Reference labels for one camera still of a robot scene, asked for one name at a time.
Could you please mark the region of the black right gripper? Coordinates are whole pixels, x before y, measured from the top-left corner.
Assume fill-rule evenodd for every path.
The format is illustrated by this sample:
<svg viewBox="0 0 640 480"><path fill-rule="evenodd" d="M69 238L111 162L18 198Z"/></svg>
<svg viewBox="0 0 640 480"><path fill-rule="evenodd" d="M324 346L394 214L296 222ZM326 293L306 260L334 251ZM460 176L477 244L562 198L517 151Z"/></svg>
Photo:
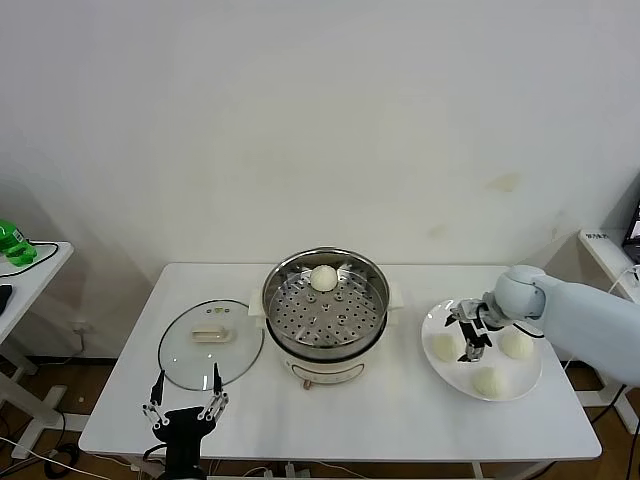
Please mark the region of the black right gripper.
<svg viewBox="0 0 640 480"><path fill-rule="evenodd" d="M464 299L462 312L459 309L450 311L444 324L445 327L460 320L469 323L460 324L465 339L465 349L457 359L458 362L477 362L482 358L484 350L493 346L488 331L494 331L495 326L491 323L489 313L487 303L478 299Z"/></svg>

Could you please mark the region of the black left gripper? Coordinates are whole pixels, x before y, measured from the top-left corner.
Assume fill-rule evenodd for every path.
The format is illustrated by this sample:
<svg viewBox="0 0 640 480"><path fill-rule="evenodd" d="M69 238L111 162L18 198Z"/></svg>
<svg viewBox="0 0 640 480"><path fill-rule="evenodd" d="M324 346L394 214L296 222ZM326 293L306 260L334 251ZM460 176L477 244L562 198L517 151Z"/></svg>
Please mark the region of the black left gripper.
<svg viewBox="0 0 640 480"><path fill-rule="evenodd" d="M162 410L165 370L161 369L151 388L150 398L142 412L152 427L153 435L165 445L167 470L199 470L201 442L215 429L228 403L218 363L213 364L212 396L204 407Z"/></svg>

